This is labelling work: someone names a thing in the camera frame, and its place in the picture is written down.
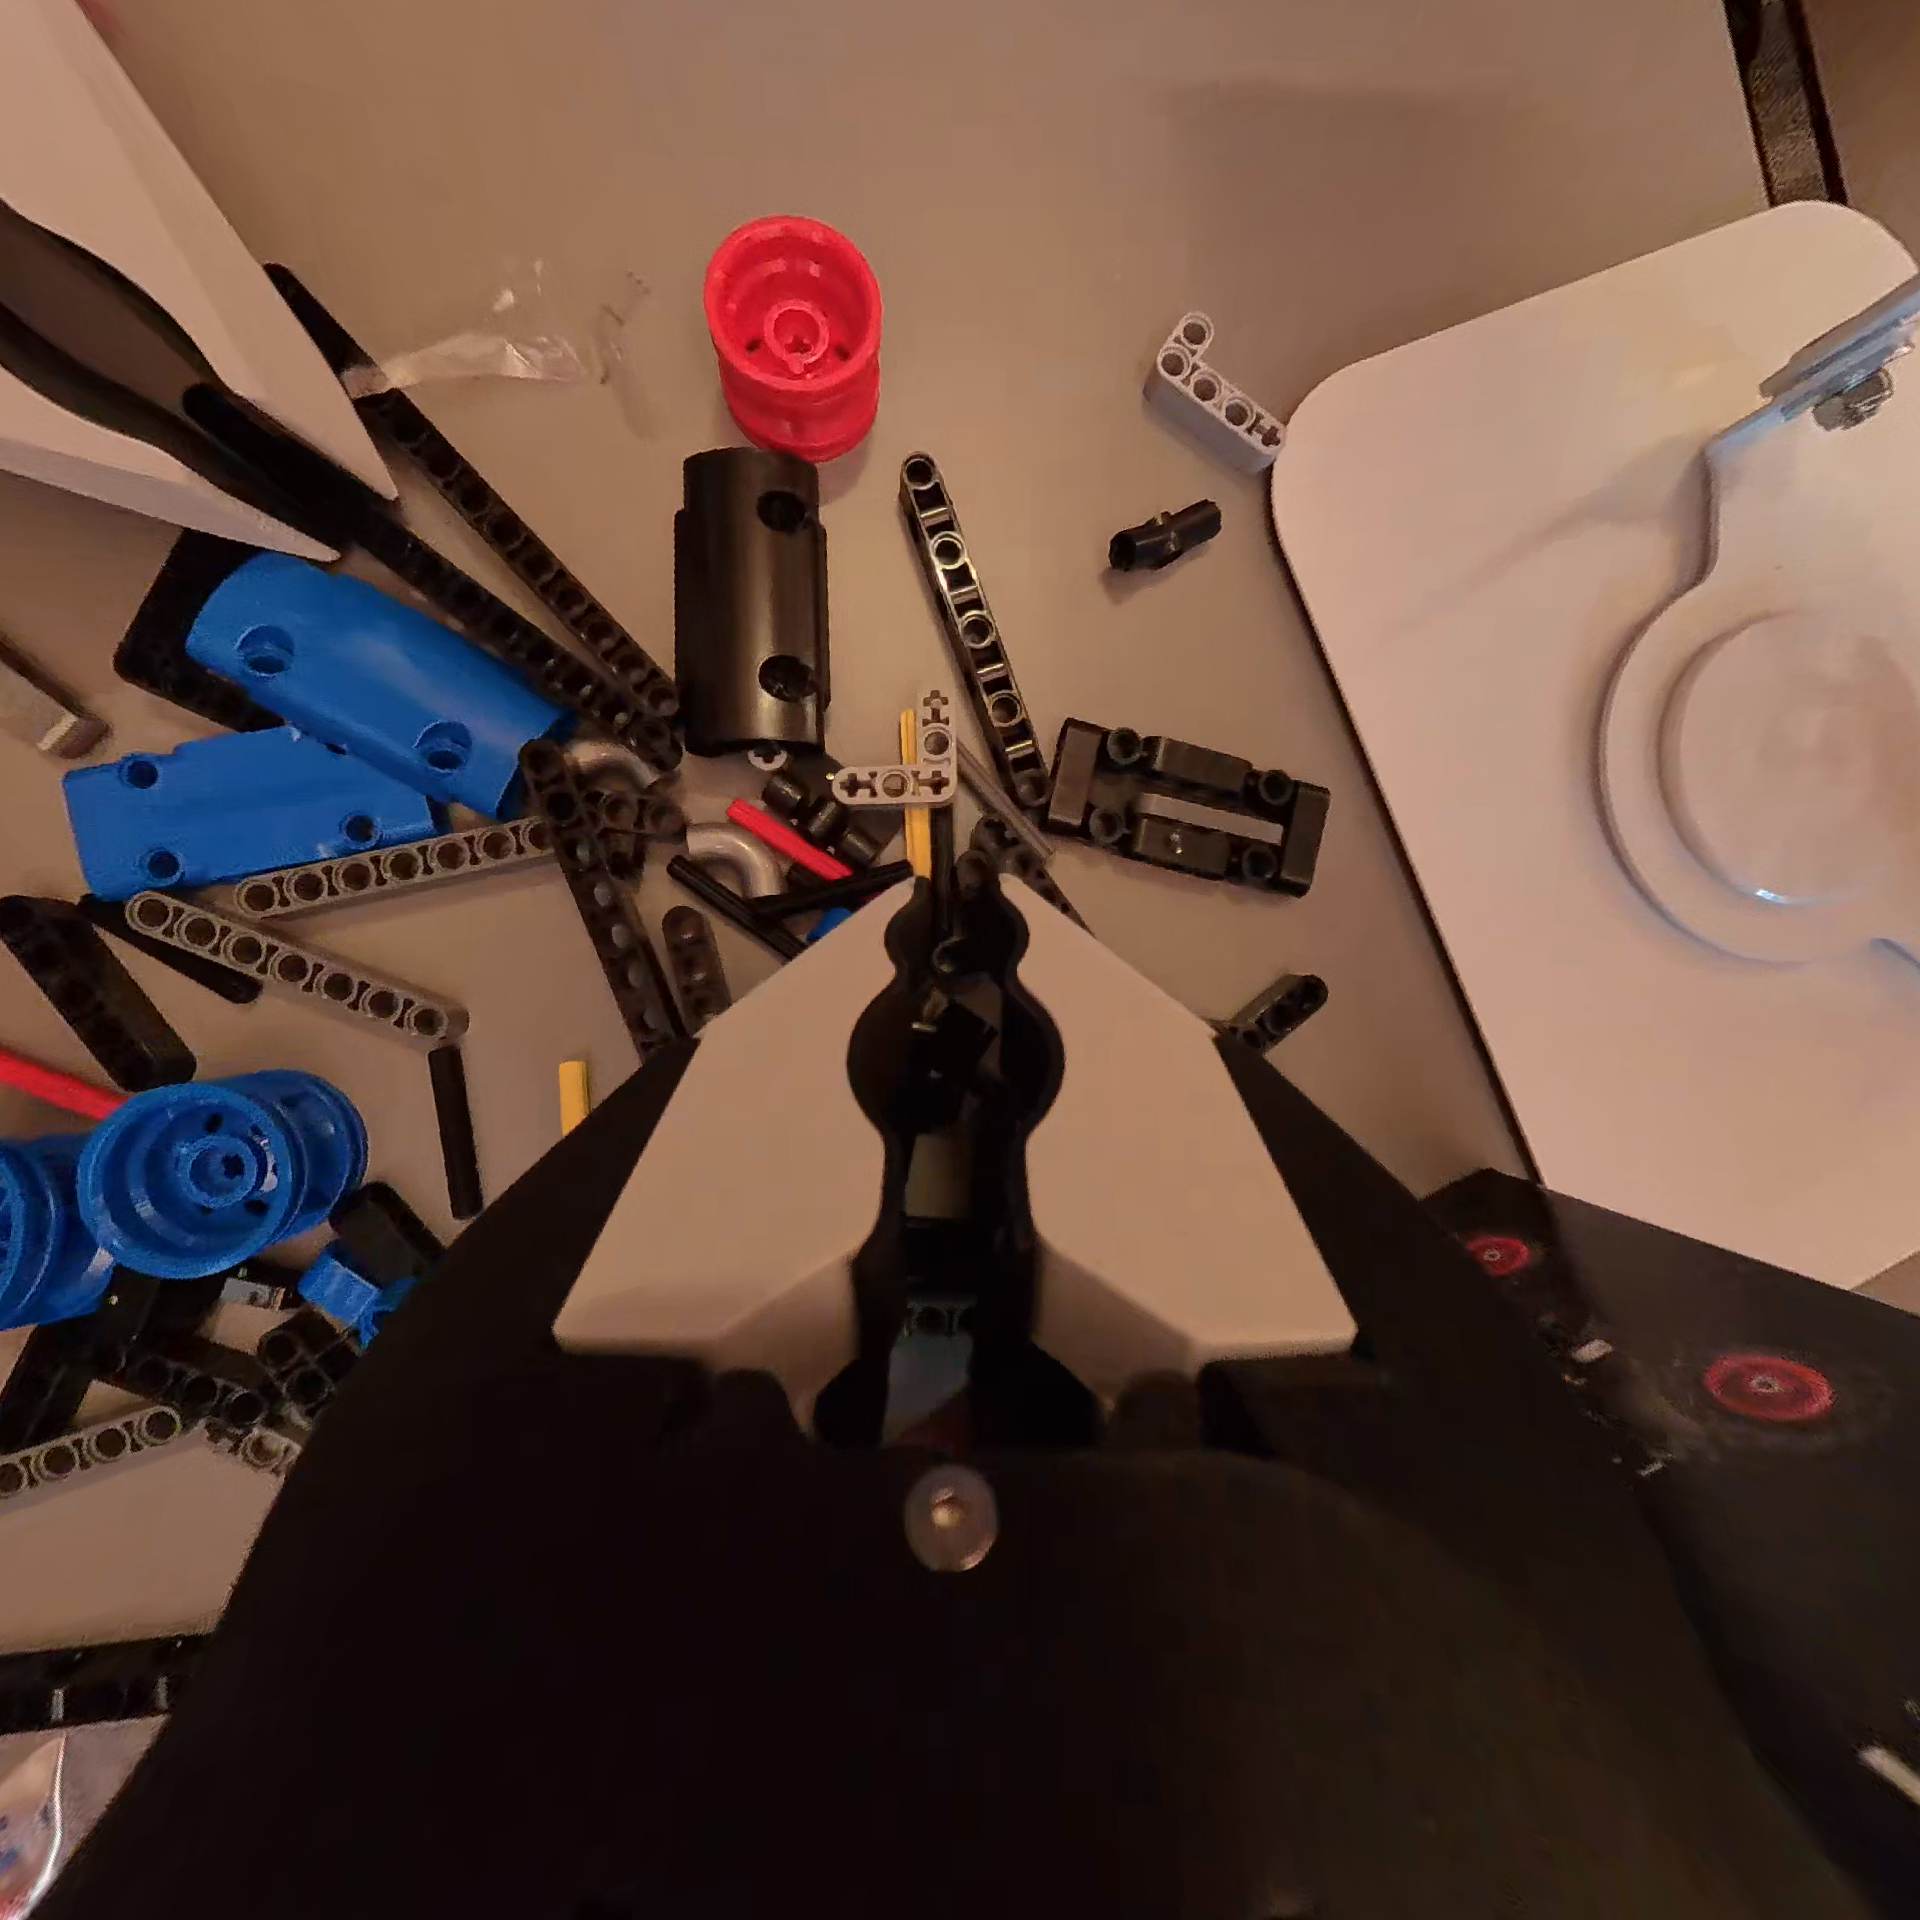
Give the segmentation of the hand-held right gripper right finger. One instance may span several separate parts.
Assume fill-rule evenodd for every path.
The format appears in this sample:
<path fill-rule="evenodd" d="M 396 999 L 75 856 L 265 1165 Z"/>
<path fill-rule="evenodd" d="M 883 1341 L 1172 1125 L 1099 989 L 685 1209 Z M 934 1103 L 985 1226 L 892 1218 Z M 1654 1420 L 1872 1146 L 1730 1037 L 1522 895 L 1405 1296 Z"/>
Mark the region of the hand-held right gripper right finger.
<path fill-rule="evenodd" d="M 1041 1357 L 1097 1404 L 1216 1359 L 1358 1332 L 1210 1021 L 1028 881 L 993 886 L 998 983 L 993 1365 Z"/>

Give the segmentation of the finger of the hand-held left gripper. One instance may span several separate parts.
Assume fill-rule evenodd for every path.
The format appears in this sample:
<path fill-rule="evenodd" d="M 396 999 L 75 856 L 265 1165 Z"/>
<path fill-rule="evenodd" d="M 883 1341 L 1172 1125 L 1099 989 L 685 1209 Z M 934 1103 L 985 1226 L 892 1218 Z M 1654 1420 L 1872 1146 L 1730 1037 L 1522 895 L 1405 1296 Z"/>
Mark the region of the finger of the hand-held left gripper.
<path fill-rule="evenodd" d="M 5 470 L 252 548 L 346 551 L 346 391 L 283 296 L 258 350 L 146 296 L 5 300 Z"/>
<path fill-rule="evenodd" d="M 3 5 L 3 336 L 8 296 L 146 296 L 250 366 L 282 296 L 82 5 Z M 344 393 L 344 505 L 396 497 Z"/>

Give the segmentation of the pile of black toy beams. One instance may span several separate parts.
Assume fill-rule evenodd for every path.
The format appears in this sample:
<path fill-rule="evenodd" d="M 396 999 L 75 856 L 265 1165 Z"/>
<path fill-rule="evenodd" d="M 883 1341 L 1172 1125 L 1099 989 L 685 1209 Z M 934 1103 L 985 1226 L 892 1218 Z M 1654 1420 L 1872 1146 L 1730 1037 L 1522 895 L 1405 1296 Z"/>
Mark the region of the pile of black toy beams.
<path fill-rule="evenodd" d="M 627 888 L 637 866 L 613 849 L 608 812 L 577 785 L 561 746 L 526 746 L 521 770 L 533 780 L 536 814 L 499 831 L 520 852 L 557 860 L 636 1041 L 659 1061 L 642 1081 L 666 1103 L 697 1039 L 672 1029 L 681 1005 L 664 988 L 660 956 Z M 996 879 L 977 849 L 928 890 L 928 993 L 907 1086 L 921 1133 L 955 1108 L 977 1081 L 977 1061 L 1001 1041 Z M 5 895 L 5 948 L 129 1096 L 198 1081 L 177 1032 L 75 902 Z M 364 1350 L 297 1296 L 302 1273 L 330 1245 L 376 1282 L 420 1282 L 438 1258 L 438 1245 L 408 1209 L 364 1178 L 328 1224 L 203 1280 L 158 1280 L 112 1262 L 112 1282 L 91 1313 L 29 1328 L 28 1349 L 5 1377 L 5 1454 L 152 1404 L 179 1408 L 243 1446 L 282 1412 L 314 1424 Z"/>

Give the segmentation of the blue curved panel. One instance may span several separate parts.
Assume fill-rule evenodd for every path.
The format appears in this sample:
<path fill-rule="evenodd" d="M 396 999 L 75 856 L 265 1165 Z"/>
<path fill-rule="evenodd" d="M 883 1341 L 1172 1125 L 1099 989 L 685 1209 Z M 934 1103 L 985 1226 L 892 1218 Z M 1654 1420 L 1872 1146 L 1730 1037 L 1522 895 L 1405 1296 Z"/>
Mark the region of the blue curved panel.
<path fill-rule="evenodd" d="M 62 780 L 86 888 L 105 900 L 201 888 L 444 831 L 437 801 L 277 726 L 133 751 Z"/>
<path fill-rule="evenodd" d="M 274 553 L 211 592 L 184 647 L 285 725 L 489 818 L 520 790 L 521 749 L 579 726 L 468 637 L 368 583 Z"/>

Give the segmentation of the small red axle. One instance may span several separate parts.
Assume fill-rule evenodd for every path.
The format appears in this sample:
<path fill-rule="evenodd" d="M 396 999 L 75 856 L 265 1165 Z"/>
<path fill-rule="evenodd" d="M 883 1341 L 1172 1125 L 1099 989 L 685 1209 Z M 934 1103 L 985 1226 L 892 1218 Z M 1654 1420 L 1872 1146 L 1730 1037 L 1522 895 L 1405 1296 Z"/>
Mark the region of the small red axle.
<path fill-rule="evenodd" d="M 840 856 L 816 848 L 803 831 L 745 799 L 728 804 L 728 818 L 753 839 L 777 852 L 787 863 L 816 879 L 851 879 L 856 871 Z"/>

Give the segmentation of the long black beam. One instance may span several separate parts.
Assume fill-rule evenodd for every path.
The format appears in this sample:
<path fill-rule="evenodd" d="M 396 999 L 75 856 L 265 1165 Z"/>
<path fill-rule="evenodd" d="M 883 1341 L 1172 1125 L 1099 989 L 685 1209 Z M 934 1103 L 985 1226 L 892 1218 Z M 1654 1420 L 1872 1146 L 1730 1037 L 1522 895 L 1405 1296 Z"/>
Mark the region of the long black beam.
<path fill-rule="evenodd" d="M 360 510 L 355 536 L 457 632 L 514 666 L 542 694 L 634 754 L 646 782 L 681 767 L 681 696 L 667 669 L 613 617 L 533 526 L 400 391 L 349 397 L 373 442 L 398 455 L 489 556 L 557 618 L 562 637 L 512 607 L 438 548 L 398 506 Z"/>
<path fill-rule="evenodd" d="M 3 1657 L 3 1736 L 170 1714 L 211 1633 L 28 1648 Z"/>

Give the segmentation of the light grey cross-hole L-beam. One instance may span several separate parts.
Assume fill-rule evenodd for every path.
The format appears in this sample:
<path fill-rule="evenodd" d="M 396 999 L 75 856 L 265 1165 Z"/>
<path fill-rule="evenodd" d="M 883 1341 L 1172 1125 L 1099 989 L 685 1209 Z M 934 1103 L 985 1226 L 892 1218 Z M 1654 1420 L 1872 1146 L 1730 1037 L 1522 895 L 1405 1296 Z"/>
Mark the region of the light grey cross-hole L-beam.
<path fill-rule="evenodd" d="M 944 807 L 958 785 L 954 740 L 954 698 L 944 687 L 925 687 L 917 701 L 918 764 L 901 757 L 878 764 L 841 766 L 830 777 L 833 798 L 849 808 Z"/>

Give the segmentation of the black curved panel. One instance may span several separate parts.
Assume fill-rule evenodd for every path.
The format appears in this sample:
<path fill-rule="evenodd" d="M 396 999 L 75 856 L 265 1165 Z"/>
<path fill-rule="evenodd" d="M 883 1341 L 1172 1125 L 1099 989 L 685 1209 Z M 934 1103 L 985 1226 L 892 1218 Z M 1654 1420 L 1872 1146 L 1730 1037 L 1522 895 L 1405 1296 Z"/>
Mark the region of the black curved panel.
<path fill-rule="evenodd" d="M 674 516 L 685 751 L 822 751 L 833 693 L 820 474 L 766 448 L 685 457 Z"/>

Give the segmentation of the blue toy wheel hub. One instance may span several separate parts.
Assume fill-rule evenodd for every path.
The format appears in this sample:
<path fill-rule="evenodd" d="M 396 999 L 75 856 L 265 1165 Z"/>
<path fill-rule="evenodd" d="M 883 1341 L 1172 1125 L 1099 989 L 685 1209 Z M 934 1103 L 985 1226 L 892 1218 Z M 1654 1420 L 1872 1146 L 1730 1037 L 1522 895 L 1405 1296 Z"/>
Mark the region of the blue toy wheel hub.
<path fill-rule="evenodd" d="M 133 1095 L 86 1135 L 75 1190 L 116 1264 L 203 1280 L 328 1224 L 365 1174 L 349 1096 L 268 1069 Z"/>

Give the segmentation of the black connector pin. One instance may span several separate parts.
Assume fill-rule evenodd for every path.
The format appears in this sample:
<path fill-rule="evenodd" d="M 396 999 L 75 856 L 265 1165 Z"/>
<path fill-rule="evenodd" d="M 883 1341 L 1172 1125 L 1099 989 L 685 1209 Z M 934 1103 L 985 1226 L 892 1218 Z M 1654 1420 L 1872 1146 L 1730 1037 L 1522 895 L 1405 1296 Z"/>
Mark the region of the black connector pin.
<path fill-rule="evenodd" d="M 1221 533 L 1221 506 L 1197 497 L 1179 510 L 1158 511 L 1117 530 L 1108 542 L 1108 572 L 1158 572 L 1185 559 Z"/>

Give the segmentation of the dark grey long beam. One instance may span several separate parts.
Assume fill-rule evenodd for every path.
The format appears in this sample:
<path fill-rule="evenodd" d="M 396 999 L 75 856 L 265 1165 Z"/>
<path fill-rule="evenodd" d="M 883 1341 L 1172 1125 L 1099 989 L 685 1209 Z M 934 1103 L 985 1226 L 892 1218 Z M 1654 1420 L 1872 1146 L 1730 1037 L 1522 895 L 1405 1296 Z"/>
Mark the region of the dark grey long beam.
<path fill-rule="evenodd" d="M 3 1454 L 3 1505 L 48 1497 L 99 1472 L 114 1472 L 172 1449 L 198 1430 L 201 1422 L 190 1422 L 179 1408 L 152 1404 Z"/>

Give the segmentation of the black toy set box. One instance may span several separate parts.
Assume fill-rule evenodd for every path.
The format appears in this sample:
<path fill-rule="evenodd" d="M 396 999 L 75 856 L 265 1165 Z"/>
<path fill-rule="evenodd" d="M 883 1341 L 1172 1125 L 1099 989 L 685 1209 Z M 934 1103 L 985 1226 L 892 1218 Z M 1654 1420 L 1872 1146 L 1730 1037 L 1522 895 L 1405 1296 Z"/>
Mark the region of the black toy set box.
<path fill-rule="evenodd" d="M 1917 1914 L 1917 1320 L 1477 1170 L 1427 1197 L 1636 1484 L 1766 1766 Z"/>

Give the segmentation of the thin black beam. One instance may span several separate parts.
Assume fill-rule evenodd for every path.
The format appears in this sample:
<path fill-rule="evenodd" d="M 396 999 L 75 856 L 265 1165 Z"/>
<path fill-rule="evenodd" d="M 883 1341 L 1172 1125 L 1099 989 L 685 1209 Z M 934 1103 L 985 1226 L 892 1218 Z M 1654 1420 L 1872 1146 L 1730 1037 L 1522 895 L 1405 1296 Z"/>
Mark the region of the thin black beam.
<path fill-rule="evenodd" d="M 998 785 L 1016 808 L 1036 823 L 1050 798 L 1050 760 L 954 496 L 930 455 L 913 452 L 902 460 L 899 503 Z"/>

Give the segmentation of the light grey small L-beam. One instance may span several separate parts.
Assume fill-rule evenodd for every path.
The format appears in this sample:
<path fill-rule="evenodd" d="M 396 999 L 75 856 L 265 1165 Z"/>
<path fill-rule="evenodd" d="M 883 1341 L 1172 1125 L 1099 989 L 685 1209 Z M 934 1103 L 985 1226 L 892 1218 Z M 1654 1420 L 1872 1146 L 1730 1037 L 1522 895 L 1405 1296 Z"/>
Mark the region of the light grey small L-beam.
<path fill-rule="evenodd" d="M 1214 461 L 1237 472 L 1268 472 L 1288 428 L 1214 366 L 1214 341 L 1210 313 L 1185 313 L 1146 372 L 1142 400 Z"/>

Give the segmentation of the black rectangular frame piece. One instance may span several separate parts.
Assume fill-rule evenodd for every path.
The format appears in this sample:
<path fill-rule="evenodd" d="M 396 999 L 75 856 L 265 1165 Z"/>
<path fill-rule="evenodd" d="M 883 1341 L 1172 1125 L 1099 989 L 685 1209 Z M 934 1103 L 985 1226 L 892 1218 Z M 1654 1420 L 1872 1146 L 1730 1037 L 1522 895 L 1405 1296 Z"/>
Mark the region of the black rectangular frame piece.
<path fill-rule="evenodd" d="M 1062 721 L 1042 824 L 1139 866 L 1304 897 L 1332 798 L 1246 757 L 1130 726 Z"/>

